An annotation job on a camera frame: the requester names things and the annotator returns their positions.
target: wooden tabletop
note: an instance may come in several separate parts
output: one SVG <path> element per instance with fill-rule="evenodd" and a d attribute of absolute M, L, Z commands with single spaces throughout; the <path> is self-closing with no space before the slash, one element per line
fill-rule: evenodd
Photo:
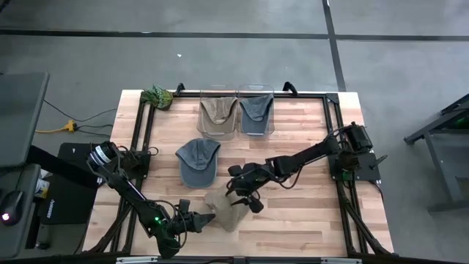
<path fill-rule="evenodd" d="M 119 102 L 111 141 L 129 147 L 139 106 L 139 90 L 124 90 Z M 339 92 L 344 124 L 363 124 L 358 95 Z M 177 149 L 191 139 L 201 137 L 196 129 L 198 98 L 176 98 L 169 111 L 156 111 L 150 147 L 160 153 L 152 158 L 143 193 L 148 199 L 164 199 L 174 204 L 190 199 L 191 210 L 208 213 L 203 196 L 226 184 L 232 165 L 248 162 L 264 163 L 266 158 L 295 154 L 324 139 L 327 135 L 322 101 L 317 99 L 275 99 L 275 132 L 268 141 L 250 140 L 235 134 L 231 141 L 221 142 L 218 174 L 212 186 L 205 189 L 186 188 L 178 169 Z M 142 144 L 146 115 L 139 139 Z M 393 250 L 383 202 L 376 187 L 357 182 L 357 191 L 364 222 L 389 251 Z M 215 221 L 200 234 L 189 233 L 179 256 L 243 255 L 263 257 L 328 257 L 345 256 L 339 203 L 336 187 L 330 179 L 327 158 L 303 168 L 298 184 L 285 190 L 268 183 L 259 190 L 265 209 L 249 213 L 234 232 L 226 232 Z M 93 247 L 116 217 L 119 195 L 107 186 L 101 187 L 89 221 L 84 250 Z M 122 228 L 124 243 L 127 222 Z M 355 225 L 351 225 L 355 248 L 358 248 Z M 148 238 L 136 222 L 132 254 L 158 254 L 155 238 Z"/>

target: cap brim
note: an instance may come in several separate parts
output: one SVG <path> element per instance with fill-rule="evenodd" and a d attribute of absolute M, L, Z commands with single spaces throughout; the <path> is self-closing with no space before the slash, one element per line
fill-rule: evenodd
<path fill-rule="evenodd" d="M 265 116 L 262 121 L 252 120 L 243 109 L 243 113 L 241 114 L 241 131 L 252 136 L 265 135 L 269 124 L 270 111 L 272 110 L 271 107 L 272 106 L 269 106 L 269 110 L 265 112 Z"/>
<path fill-rule="evenodd" d="M 179 170 L 182 183 L 189 188 L 206 188 L 211 186 L 217 174 L 217 157 L 218 154 L 216 153 L 204 170 L 194 169 L 179 158 Z"/>
<path fill-rule="evenodd" d="M 210 117 L 208 116 L 208 113 L 205 109 L 201 109 L 200 113 L 200 124 L 202 125 L 200 132 L 202 133 L 208 133 L 208 134 L 225 134 L 225 133 L 231 133 L 235 130 L 235 110 L 232 109 L 232 113 L 229 115 L 228 119 L 221 123 L 221 124 L 215 124 L 212 122 Z"/>

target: gray concrete floor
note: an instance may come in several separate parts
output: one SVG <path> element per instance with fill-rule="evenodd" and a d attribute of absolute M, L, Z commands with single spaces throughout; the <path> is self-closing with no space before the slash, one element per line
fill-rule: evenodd
<path fill-rule="evenodd" d="M 338 34 L 469 34 L 469 3 L 464 0 L 330 0 L 330 6 Z M 0 14 L 0 26 L 327 33 L 320 0 L 12 0 Z M 389 155 L 380 171 L 396 253 L 467 262 L 468 212 L 427 213 L 427 206 L 448 197 L 426 145 L 408 147 L 402 139 L 468 93 L 468 43 L 339 41 L 338 46 L 347 90 L 359 93 L 374 150 Z M 48 71 L 47 100 L 77 118 L 116 107 L 122 89 L 151 84 L 173 89 L 184 82 L 198 89 L 262 83 L 280 89 L 291 81 L 301 90 L 337 91 L 327 40 L 0 36 L 0 71 Z M 110 113 L 89 124 L 113 121 Z M 38 128 L 66 122 L 44 105 Z M 57 154 L 62 142 L 104 139 L 78 133 L 36 135 L 34 143 Z M 84 229 L 62 228 L 57 240 L 69 242 L 56 244 L 47 254 L 71 253 Z"/>

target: computer mouse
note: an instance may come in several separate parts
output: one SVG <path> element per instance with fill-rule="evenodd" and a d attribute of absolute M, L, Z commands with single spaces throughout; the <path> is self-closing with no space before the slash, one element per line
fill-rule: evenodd
<path fill-rule="evenodd" d="M 0 202 L 0 218 L 5 226 L 12 226 L 23 215 L 24 191 L 11 191 Z"/>

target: clear plastic bin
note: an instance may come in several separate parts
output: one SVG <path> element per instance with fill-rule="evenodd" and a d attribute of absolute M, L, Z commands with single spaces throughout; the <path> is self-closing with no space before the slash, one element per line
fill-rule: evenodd
<path fill-rule="evenodd" d="M 266 138 L 274 132 L 274 89 L 264 84 L 238 87 L 237 130 L 248 136 Z"/>
<path fill-rule="evenodd" d="M 197 130 L 204 137 L 216 140 L 234 137 L 238 107 L 236 94 L 236 89 L 229 85 L 211 85 L 200 90 Z"/>

